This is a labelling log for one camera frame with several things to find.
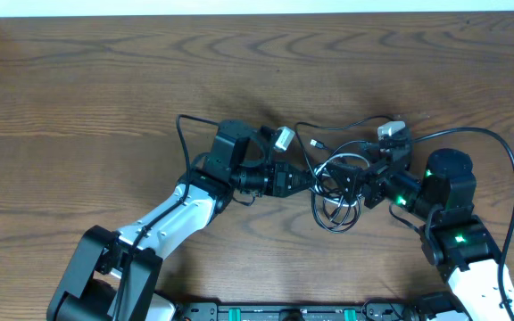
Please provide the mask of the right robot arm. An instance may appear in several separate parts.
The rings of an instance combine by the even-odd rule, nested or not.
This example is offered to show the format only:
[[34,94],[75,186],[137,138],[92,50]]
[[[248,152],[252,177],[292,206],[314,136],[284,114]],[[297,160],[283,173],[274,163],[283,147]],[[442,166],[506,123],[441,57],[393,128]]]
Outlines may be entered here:
[[474,213],[477,181],[470,157],[436,150],[423,178],[414,177],[409,166],[410,155],[391,152],[365,169],[330,161],[320,170],[342,189],[345,202],[371,209],[389,200],[422,221],[410,228],[449,290],[415,300],[403,319],[514,320],[514,286],[504,251]]

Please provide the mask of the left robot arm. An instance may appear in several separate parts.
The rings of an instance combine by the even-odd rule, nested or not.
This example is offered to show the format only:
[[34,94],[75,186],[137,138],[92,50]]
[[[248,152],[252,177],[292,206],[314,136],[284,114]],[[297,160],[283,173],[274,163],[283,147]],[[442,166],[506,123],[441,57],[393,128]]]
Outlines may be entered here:
[[274,160],[295,132],[218,123],[211,150],[187,160],[170,197],[141,219],[81,237],[47,308],[49,320],[171,320],[177,307],[156,293],[162,263],[208,226],[234,193],[286,198],[309,188],[306,172]]

